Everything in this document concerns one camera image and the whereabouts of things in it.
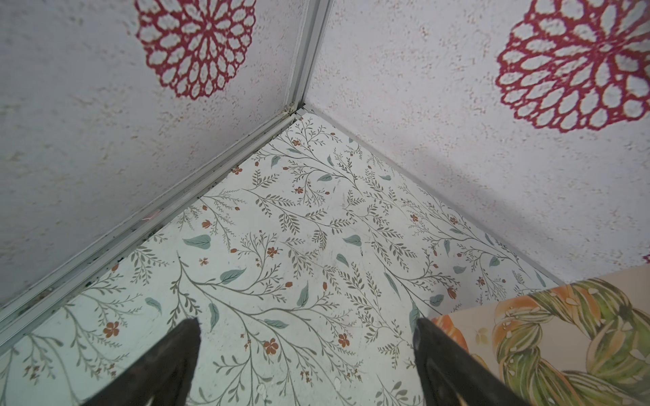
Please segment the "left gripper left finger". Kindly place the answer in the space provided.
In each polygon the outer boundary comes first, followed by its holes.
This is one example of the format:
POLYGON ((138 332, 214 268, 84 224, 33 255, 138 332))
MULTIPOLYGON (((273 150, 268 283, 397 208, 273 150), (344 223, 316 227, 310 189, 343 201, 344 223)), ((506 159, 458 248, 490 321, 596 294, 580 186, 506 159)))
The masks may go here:
POLYGON ((184 405, 201 345, 198 319, 178 324, 87 405, 184 405))

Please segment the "white paper bag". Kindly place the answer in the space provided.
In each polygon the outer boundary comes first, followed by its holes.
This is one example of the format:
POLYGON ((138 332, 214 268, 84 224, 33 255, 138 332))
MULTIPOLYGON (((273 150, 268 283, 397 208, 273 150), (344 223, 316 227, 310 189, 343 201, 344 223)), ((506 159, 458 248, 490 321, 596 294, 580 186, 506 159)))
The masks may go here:
POLYGON ((433 323, 531 405, 649 403, 649 267, 433 323))

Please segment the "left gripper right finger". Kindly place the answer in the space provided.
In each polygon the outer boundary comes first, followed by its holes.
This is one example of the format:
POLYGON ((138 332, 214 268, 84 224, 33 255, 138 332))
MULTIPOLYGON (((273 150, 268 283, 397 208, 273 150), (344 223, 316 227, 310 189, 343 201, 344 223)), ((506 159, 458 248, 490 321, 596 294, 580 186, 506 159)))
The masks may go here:
POLYGON ((442 329, 416 321, 413 348, 426 405, 525 405, 442 329))

